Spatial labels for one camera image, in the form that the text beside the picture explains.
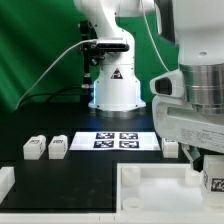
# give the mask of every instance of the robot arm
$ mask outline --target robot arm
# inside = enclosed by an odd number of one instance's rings
[[[150,83],[155,128],[161,137],[224,153],[224,2],[172,0],[172,8],[179,69]]]
[[[147,12],[154,10],[153,0],[143,0]],[[140,82],[135,77],[135,41],[116,24],[116,17],[140,16],[140,0],[74,0],[91,22],[97,34],[96,50],[105,52],[100,74],[94,83],[90,111],[106,117],[129,117],[141,111]]]

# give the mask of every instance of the green backdrop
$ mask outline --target green backdrop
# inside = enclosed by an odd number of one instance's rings
[[[19,98],[67,48],[81,40],[77,24],[85,17],[73,0],[0,0],[0,121]],[[155,14],[148,16],[158,49],[170,70],[177,68],[178,49],[156,34]],[[136,40],[136,76],[143,99],[152,100],[149,81],[164,73],[149,40],[143,17],[118,18]],[[94,78],[97,69],[91,69]],[[51,93],[82,82],[82,56],[68,54],[31,92]]]

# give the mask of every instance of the white block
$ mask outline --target white block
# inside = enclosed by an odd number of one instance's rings
[[[162,151],[164,158],[178,158],[178,142],[162,138]]]
[[[38,160],[46,149],[46,138],[43,135],[31,137],[23,146],[24,159]]]
[[[65,135],[55,136],[49,145],[49,159],[64,159],[68,150],[68,138]]]
[[[203,204],[224,208],[224,156],[205,155],[201,186]]]
[[[199,187],[202,183],[203,172],[193,170],[192,168],[186,168],[185,183],[191,187]]]
[[[2,167],[0,170],[0,204],[15,183],[14,167]]]
[[[129,165],[122,168],[122,184],[126,186],[137,186],[141,179],[141,169],[135,165]]]
[[[144,209],[145,203],[140,198],[128,198],[123,201],[123,210],[125,211],[141,211]]]

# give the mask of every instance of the black tabletop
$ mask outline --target black tabletop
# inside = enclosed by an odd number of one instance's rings
[[[32,136],[77,131],[154,131],[151,104],[129,119],[103,118],[80,103],[35,103],[14,111],[0,126],[0,168],[15,168],[15,185],[0,212],[116,212],[117,163],[185,163],[163,159],[160,151],[69,151],[63,160],[49,160],[46,150],[37,161],[23,159],[23,145]]]

